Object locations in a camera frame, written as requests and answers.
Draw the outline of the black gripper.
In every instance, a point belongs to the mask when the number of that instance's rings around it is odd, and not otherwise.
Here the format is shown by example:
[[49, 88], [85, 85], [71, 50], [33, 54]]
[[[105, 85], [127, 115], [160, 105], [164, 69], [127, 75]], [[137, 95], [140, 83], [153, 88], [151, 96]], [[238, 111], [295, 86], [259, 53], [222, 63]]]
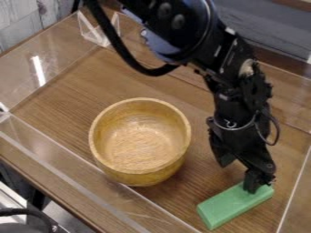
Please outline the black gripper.
[[236, 159], [244, 164], [248, 169], [243, 189], [251, 194], [263, 185], [270, 186], [276, 178], [276, 164], [266, 146], [274, 146], [279, 136], [274, 142], [267, 141], [270, 122], [279, 129], [278, 121], [268, 112], [258, 112], [242, 125], [220, 114], [207, 119], [210, 146], [216, 161], [222, 167], [227, 167]]

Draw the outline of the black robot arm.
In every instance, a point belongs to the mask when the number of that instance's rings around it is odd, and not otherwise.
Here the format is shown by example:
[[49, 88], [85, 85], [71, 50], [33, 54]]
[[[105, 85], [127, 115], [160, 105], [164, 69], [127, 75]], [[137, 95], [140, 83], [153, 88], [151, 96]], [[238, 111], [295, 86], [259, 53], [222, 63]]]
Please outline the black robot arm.
[[191, 66], [212, 93], [215, 112], [207, 118], [210, 146], [220, 166], [240, 161], [247, 167], [243, 189], [255, 193], [268, 186], [276, 164], [267, 138], [279, 133], [266, 80], [251, 45], [216, 13], [212, 0], [116, 0], [123, 12], [143, 26], [141, 37], [166, 63], [157, 68], [140, 64], [121, 41], [100, 0], [85, 0], [115, 51], [137, 72], [163, 76]]

